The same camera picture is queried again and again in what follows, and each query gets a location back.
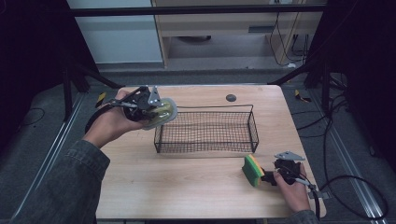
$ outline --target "wire basket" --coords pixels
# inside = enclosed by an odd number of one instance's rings
[[[259,136],[253,105],[177,109],[174,120],[155,130],[154,145],[158,153],[256,151]]]

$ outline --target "small round object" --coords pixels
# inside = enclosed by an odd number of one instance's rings
[[[234,102],[234,101],[236,101],[236,96],[235,96],[234,94],[228,94],[228,95],[225,97],[225,99],[226,99],[228,102]]]

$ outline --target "hand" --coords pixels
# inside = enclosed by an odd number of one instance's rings
[[[305,168],[302,163],[300,164],[300,173],[306,176]],[[274,178],[291,211],[296,213],[311,209],[308,196],[306,195],[306,186],[304,184],[296,181],[292,185],[289,185],[278,172],[274,172]]]
[[[116,99],[122,99],[128,93],[128,91],[119,91]],[[99,116],[82,139],[100,148],[124,133],[141,129],[144,124],[145,121],[134,122],[127,119],[121,107],[114,107]]]

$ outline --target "green sponge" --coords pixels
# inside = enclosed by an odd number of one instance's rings
[[[262,181],[261,177],[264,176],[264,171],[253,155],[250,154],[245,157],[245,164],[242,170],[251,186],[257,187],[260,185]]]

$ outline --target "sleeve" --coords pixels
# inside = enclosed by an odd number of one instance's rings
[[[315,213],[311,210],[304,210],[291,215],[288,218],[287,224],[319,224]]]
[[[110,159],[77,141],[55,162],[11,223],[92,223]]]

